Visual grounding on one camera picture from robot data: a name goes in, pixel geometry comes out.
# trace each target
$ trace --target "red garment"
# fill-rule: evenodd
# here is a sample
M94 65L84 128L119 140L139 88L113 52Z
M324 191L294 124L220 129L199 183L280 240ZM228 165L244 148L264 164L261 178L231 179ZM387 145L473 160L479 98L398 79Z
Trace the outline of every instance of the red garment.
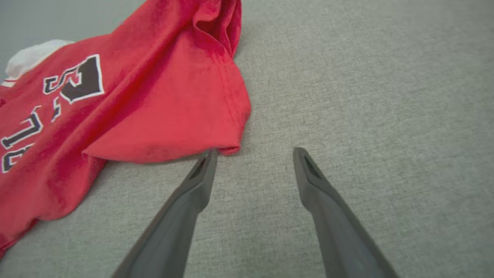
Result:
M119 28L0 86L0 257L82 201L106 160L239 150L250 103L240 0L148 0Z

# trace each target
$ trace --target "gray surface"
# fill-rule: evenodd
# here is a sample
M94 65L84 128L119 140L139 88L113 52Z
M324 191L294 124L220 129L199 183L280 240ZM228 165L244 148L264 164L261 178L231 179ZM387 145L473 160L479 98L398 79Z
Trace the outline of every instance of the gray surface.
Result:
M0 3L2 64L51 36L106 33L139 1L83 2ZM186 277L324 276L294 146L402 277L494 276L493 10L491 0L245 0L236 61L252 116L243 150L218 160ZM7 253L0 276L109 276L193 163L109 163L74 213Z

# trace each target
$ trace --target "textured fabric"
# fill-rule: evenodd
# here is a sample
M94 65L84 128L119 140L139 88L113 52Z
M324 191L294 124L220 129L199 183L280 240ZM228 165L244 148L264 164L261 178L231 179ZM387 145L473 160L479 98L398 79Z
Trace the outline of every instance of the textured fabric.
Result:
M105 160L237 152L250 113L232 59L241 19L240 0L149 0L0 86L0 258L73 211Z
M235 62L252 115L243 149L218 159L185 277L324 277L294 146L401 277L492 277L493 10L490 0L244 0ZM74 213L7 253L0 276L109 277L193 164L107 164Z

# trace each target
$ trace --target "red fabric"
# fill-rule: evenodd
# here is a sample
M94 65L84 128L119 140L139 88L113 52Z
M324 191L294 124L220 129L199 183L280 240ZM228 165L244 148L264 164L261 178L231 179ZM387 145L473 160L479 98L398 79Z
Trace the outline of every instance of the red fabric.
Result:
M148 0L0 86L0 257L37 220L73 211L106 160L238 151L250 114L232 60L240 30L240 0Z

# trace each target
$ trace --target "gray fabric surface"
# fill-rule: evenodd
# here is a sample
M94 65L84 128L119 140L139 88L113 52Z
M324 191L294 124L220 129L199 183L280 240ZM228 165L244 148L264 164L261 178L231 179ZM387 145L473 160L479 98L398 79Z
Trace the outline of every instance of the gray fabric surface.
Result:
M139 2L36 1L49 7L41 21L31 2L2 2L1 63L50 36L109 32ZM96 14L62 23L60 3L75 13L65 19ZM242 151L218 160L185 276L324 277L294 146L400 276L494 276L493 10L490 0L244 0L236 62L252 116ZM6 15L23 24L7 28ZM74 213L8 251L0 276L108 277L193 163L108 163Z

